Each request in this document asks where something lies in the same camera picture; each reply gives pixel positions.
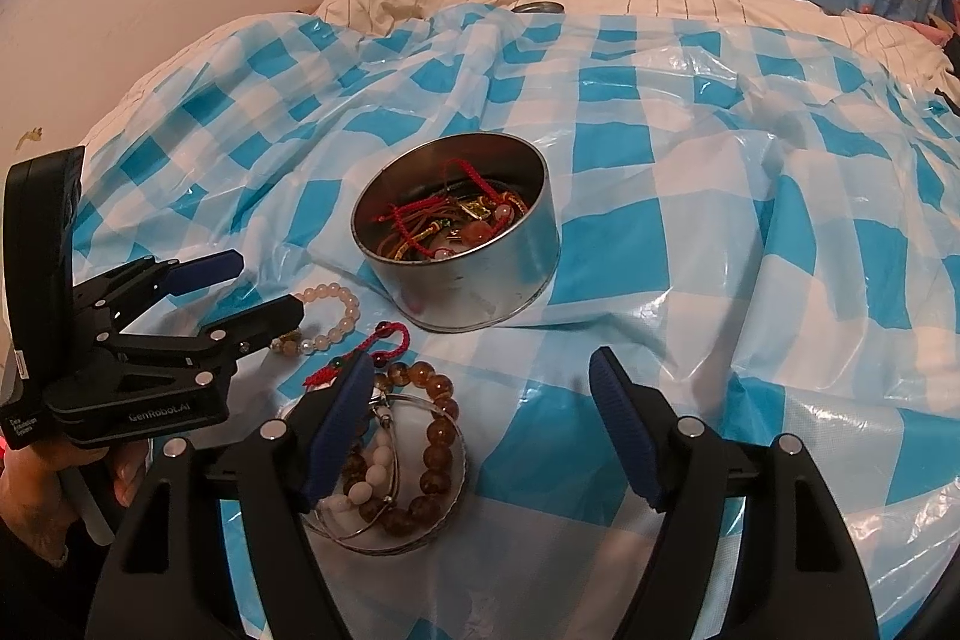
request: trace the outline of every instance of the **round silver container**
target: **round silver container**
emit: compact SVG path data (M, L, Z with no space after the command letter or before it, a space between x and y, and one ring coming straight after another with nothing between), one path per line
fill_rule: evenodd
M469 161L501 190L520 194L530 207L523 218L491 242L443 261L394 261L376 255L392 231L378 223L390 204L438 193L443 165ZM448 170L451 186L466 175ZM560 234L546 161L530 143L507 134L458 134L434 140L401 156L361 194L350 222L354 242L408 319L434 332L467 332L518 313L544 290L560 258Z

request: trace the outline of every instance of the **human hand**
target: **human hand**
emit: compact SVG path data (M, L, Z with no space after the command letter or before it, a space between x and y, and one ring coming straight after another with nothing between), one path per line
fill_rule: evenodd
M80 516L64 496L56 473L104 457L114 475L117 501L130 506L146 471L146 442L85 451L64 437L54 437L4 453L0 518L39 557L49 562L61 561L67 530Z

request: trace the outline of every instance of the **metal screw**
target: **metal screw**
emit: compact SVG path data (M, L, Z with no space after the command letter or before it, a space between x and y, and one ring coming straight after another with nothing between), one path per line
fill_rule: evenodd
M795 434L784 434L776 441L776 444L779 445L781 451L789 453L790 456L796 456L797 453L803 451L803 440L796 437Z
M260 436L264 439L280 439L287 432L287 425L275 418L272 421L267 421L263 426L260 427Z
M707 426L700 418L693 415L685 415L677 421L677 431L684 437L699 437L707 431Z
M183 437L168 439L163 444L163 455L167 458L176 458L186 453L186 440Z

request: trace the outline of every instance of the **white beaded bracelet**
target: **white beaded bracelet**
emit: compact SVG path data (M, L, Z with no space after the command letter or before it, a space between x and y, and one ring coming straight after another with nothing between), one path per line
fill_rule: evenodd
M295 293L294 296L309 304L318 299L339 299L343 302L344 316L337 322L337 325L328 331L328 333L318 333L313 339L302 338L301 332L287 333L272 340L270 349L274 353L282 353L285 356L310 356L315 351L323 352L334 345L343 341L343 338L352 332L360 319L360 300L353 295L348 287L337 283L330 283L325 286L309 287L302 293Z

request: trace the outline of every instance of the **plastic sheet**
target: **plastic sheet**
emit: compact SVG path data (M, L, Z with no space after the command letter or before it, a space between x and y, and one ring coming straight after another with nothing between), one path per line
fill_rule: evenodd
M659 519L632 494L587 395L601 344L632 376L756 441L811 446L864 558L885 636L956 538L960 122L875 62L812 37L688 20L448 9L373 39L303 15L211 37L97 129L78 279L146 253L234 247L235 283L138 327L186 332L331 279L368 333L397 314L349 237L356 196L426 140L504 131L538 145L563 223L556 279L502 327L413 330L453 379L475 465L428 548L369 560L314 540L358 638L606 640ZM339 317L310 306L304 328ZM357 333L344 349L360 341ZM240 437L325 356L248 357ZM930 443L936 469L920 455ZM264 627L242 519L224 506L251 632ZM698 637L736 557L721 541Z

